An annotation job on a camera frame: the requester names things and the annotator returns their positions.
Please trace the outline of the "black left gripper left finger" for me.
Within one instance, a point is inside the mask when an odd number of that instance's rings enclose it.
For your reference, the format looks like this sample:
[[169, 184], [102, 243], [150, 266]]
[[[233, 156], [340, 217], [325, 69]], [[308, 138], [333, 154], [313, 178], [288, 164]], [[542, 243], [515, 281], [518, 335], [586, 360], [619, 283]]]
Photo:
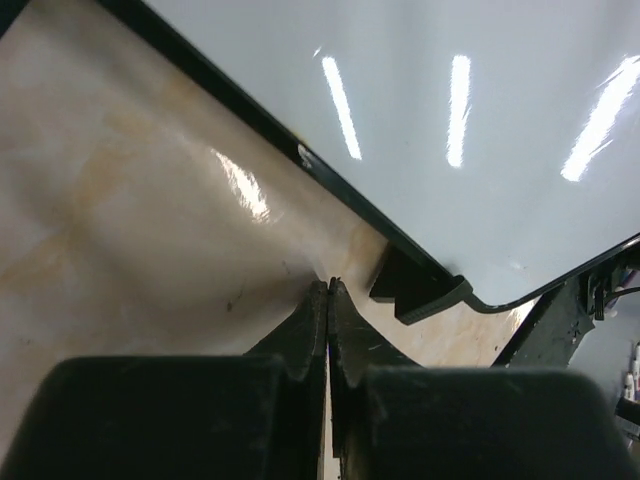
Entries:
[[5, 479], [316, 479], [328, 288], [235, 356], [78, 357], [55, 366]]

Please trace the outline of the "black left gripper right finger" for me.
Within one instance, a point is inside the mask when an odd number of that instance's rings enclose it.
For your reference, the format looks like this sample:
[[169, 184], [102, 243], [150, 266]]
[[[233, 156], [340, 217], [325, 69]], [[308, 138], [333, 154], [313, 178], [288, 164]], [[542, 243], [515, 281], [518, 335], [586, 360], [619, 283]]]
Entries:
[[333, 279], [333, 454], [344, 479], [635, 479], [611, 410], [564, 369], [426, 368]]

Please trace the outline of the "black framed whiteboard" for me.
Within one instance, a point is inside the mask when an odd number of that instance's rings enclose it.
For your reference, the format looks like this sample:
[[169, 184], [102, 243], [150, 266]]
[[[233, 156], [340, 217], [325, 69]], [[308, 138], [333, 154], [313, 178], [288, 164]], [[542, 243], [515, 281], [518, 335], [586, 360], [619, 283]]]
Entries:
[[639, 256], [635, 1], [109, 1], [391, 243], [418, 322], [570, 279], [602, 318]]

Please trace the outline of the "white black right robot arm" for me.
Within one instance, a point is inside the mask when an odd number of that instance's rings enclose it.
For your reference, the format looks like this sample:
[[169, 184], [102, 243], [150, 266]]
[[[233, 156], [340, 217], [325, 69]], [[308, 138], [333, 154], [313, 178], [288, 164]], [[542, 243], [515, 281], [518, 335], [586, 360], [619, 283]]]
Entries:
[[494, 360], [495, 367], [565, 367], [594, 324], [637, 292], [639, 244], [542, 295]]

